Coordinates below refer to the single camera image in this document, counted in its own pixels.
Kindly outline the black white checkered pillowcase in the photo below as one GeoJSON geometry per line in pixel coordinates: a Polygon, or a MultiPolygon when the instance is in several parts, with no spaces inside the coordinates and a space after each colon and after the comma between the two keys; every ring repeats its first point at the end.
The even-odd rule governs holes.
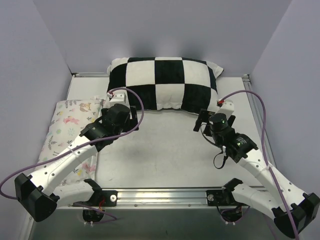
{"type": "Polygon", "coordinates": [[[216,63],[187,57],[116,58],[107,67],[108,90],[130,89],[128,103],[138,110],[215,112],[216,80],[223,71],[216,63]]]}

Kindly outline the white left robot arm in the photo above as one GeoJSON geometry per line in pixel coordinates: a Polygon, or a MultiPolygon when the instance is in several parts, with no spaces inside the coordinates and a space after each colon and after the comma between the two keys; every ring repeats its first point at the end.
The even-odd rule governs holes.
{"type": "Polygon", "coordinates": [[[77,166],[111,145],[120,135],[139,128],[135,106],[116,103],[103,108],[101,113],[101,117],[86,125],[52,163],[15,178],[17,200],[36,222],[47,219],[58,207],[79,203],[95,206],[101,199],[107,199],[91,178],[76,183],[70,190],[59,185],[77,166]]]}

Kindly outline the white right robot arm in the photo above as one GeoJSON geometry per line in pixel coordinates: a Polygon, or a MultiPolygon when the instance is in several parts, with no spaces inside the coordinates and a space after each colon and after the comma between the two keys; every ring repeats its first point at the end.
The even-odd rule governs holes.
{"type": "Polygon", "coordinates": [[[234,120],[234,115],[202,109],[193,130],[198,132],[205,125],[202,133],[212,137],[214,146],[221,149],[223,159],[230,158],[246,169],[266,192],[233,178],[222,187],[222,200],[228,205],[242,203],[256,209],[272,219],[288,238],[297,238],[316,218],[320,198],[295,186],[274,165],[266,162],[257,144],[247,135],[235,131],[234,120]]]}

